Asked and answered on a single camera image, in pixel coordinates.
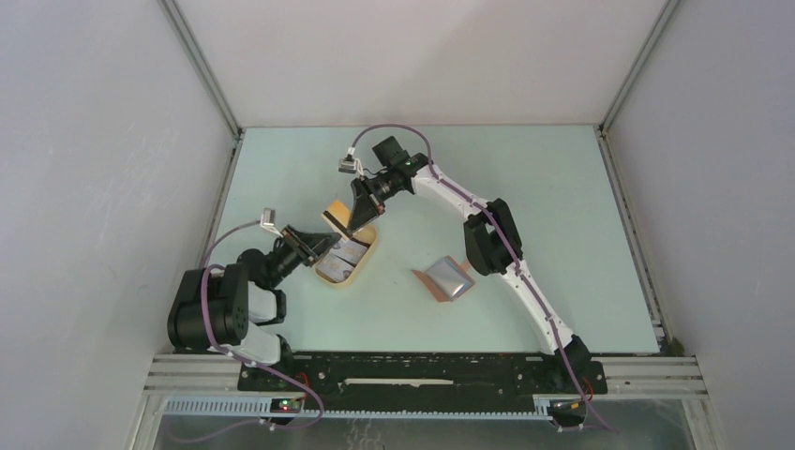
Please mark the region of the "yellow oval tray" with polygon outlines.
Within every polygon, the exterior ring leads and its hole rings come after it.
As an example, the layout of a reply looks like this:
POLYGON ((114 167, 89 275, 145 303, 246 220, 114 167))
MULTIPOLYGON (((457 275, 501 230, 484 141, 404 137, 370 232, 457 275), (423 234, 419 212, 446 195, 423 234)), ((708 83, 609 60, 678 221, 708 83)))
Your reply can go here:
POLYGON ((378 229, 367 225, 351 239, 340 239, 314 265, 314 273, 330 286, 351 284, 374 254, 379 242, 378 229))

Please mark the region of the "tan credit card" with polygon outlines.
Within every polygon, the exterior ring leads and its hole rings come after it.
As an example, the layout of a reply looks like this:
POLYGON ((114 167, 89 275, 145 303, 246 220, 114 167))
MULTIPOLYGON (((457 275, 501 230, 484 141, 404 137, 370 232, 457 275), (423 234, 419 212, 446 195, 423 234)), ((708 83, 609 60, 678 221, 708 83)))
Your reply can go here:
POLYGON ((334 200, 322 212, 322 219, 343 240, 350 240, 353 237, 348 228, 350 216, 351 211, 341 200, 334 200))

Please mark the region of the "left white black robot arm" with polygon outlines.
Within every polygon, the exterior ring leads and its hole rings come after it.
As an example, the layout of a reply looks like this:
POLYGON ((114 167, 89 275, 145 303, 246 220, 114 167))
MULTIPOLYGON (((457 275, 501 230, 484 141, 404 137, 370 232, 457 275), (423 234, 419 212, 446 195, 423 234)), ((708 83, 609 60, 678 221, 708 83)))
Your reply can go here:
POLYGON ((264 328, 286 318, 287 295, 279 285, 298 267, 318 263, 339 240, 334 232, 286 226, 267 253, 249 248, 234 263, 186 271, 166 322, 174 349, 262 365, 260 377, 272 389, 289 388, 296 378, 289 345, 264 328))

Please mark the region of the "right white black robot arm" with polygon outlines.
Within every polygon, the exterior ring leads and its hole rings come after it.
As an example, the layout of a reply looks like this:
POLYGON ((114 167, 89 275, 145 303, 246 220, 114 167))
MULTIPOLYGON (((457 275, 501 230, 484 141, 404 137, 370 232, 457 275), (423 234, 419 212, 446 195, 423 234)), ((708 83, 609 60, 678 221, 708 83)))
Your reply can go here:
POLYGON ((559 392, 578 385, 592 354, 534 280, 507 202, 474 195, 444 174, 429 152, 411 156, 393 137, 373 148, 382 168, 371 176, 364 175, 354 152, 351 146, 338 164, 341 173, 354 175, 353 208, 343 234, 350 237, 382 216, 386 201, 403 191, 451 208, 463 218, 466 258, 472 268, 484 277, 501 277, 535 323, 542 352, 552 358, 545 367, 548 385, 559 392))

